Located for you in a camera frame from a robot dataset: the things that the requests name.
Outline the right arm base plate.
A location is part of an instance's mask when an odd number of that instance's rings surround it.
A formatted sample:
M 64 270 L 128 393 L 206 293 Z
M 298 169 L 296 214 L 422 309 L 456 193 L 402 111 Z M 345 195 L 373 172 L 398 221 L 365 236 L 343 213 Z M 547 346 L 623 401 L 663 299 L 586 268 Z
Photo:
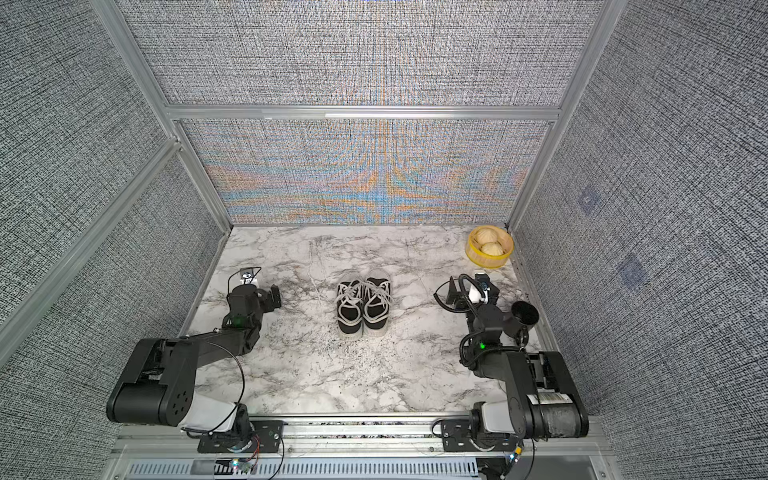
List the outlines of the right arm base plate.
M 432 427 L 448 453 L 513 452 L 519 440 L 511 434 L 490 433 L 475 428 L 468 419 L 440 419 Z

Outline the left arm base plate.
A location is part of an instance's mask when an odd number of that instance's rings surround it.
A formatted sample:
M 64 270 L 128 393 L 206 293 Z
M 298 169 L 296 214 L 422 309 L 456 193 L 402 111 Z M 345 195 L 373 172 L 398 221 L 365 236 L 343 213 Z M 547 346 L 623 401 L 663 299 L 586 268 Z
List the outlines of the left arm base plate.
M 243 429 L 236 426 L 229 432 L 204 435 L 198 442 L 200 454 L 277 453 L 282 444 L 285 424 L 276 420 L 251 421 Z

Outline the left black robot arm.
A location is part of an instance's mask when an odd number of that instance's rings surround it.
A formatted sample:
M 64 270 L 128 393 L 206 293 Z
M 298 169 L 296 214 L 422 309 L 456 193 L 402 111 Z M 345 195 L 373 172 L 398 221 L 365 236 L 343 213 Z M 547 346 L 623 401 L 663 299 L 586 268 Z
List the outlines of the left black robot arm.
M 223 359 L 239 362 L 260 338 L 263 316 L 282 306 L 278 286 L 242 284 L 227 294 L 229 312 L 222 326 L 208 333 L 172 339 L 140 340 L 106 404 L 109 421 L 180 427 L 196 435 L 228 435 L 248 440 L 253 428 L 241 399 L 221 407 L 194 407 L 200 367 Z M 194 410 L 213 415 L 200 426 L 189 421 Z

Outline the black canvas sneaker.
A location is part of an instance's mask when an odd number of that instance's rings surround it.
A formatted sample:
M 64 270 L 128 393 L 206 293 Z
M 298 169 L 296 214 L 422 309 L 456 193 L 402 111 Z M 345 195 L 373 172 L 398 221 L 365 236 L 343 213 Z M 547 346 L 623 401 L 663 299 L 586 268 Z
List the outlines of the black canvas sneaker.
M 383 336 L 388 327 L 392 305 L 392 286 L 388 278 L 368 277 L 365 280 L 363 323 L 373 336 Z
M 347 340 L 362 336 L 362 283 L 358 279 L 341 281 L 336 289 L 336 322 L 340 335 Z

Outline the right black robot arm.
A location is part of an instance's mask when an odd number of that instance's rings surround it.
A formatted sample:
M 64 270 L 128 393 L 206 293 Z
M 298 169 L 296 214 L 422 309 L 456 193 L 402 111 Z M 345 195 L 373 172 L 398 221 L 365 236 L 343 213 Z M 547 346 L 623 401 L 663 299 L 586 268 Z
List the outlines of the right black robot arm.
M 434 298 L 444 310 L 463 314 L 468 333 L 459 342 L 460 364 L 479 378 L 501 383 L 505 398 L 479 401 L 466 420 L 439 422 L 447 451 L 502 451 L 526 440 L 583 438 L 589 419 L 562 355 L 529 352 L 530 331 L 540 314 L 526 301 L 507 311 L 486 274 L 461 274 Z

